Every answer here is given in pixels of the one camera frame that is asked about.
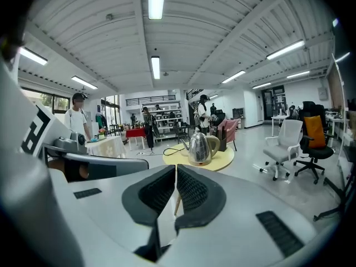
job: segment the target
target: orange cushion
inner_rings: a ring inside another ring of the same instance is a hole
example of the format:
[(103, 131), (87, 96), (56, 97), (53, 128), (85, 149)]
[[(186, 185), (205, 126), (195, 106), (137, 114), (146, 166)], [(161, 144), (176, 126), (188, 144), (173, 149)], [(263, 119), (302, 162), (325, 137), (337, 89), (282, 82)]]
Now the orange cushion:
[(325, 137), (323, 131), (323, 124), (320, 116), (315, 117), (304, 117), (306, 131), (308, 136), (312, 137), (314, 140), (309, 141), (309, 147), (311, 149), (316, 149), (318, 147), (325, 147)]

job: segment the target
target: chair seat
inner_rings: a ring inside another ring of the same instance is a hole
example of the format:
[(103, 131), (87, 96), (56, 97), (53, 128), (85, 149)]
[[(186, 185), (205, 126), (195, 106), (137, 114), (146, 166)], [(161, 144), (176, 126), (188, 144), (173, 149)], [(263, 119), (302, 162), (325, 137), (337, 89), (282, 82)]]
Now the chair seat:
[(316, 158), (316, 159), (327, 159), (331, 157), (331, 155), (334, 154), (334, 151), (329, 147), (321, 147), (317, 149), (304, 149), (303, 150), (304, 154), (309, 154), (310, 157)]
[[(288, 161), (288, 151), (284, 146), (268, 146), (263, 149), (263, 153), (280, 163)], [(296, 158), (296, 152), (291, 154), (291, 158)]]

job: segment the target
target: red tablecloth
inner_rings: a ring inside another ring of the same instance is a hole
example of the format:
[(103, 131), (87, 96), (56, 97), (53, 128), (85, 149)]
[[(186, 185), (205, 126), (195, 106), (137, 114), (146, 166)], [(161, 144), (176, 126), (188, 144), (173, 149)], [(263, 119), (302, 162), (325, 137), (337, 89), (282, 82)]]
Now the red tablecloth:
[(134, 128), (133, 130), (126, 130), (126, 137), (139, 137), (143, 136), (145, 137), (145, 129), (142, 128)]

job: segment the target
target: railing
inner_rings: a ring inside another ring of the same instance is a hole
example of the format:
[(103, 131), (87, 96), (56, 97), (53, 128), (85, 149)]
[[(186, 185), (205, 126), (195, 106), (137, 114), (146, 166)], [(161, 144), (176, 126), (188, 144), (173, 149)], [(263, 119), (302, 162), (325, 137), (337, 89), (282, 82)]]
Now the railing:
[(140, 105), (143, 103), (150, 103), (150, 102), (162, 102), (162, 101), (174, 101), (174, 100), (176, 100), (175, 95), (133, 98), (133, 99), (126, 99), (126, 106)]
[(197, 95), (199, 92), (201, 92), (203, 89), (193, 89), (190, 90), (186, 95), (187, 100), (192, 99), (195, 95)]

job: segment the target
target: beige kettle handle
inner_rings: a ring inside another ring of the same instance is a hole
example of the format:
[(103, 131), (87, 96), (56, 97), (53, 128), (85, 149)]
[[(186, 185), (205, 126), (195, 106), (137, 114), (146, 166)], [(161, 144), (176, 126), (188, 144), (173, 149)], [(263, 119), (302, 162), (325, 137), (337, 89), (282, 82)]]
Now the beige kettle handle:
[[(220, 148), (220, 140), (216, 136), (207, 136), (206, 139), (207, 139), (207, 142), (209, 144), (209, 148), (210, 148), (210, 152), (211, 152), (211, 158), (212, 158)], [(214, 142), (215, 143), (214, 150), (211, 150), (210, 142)]]

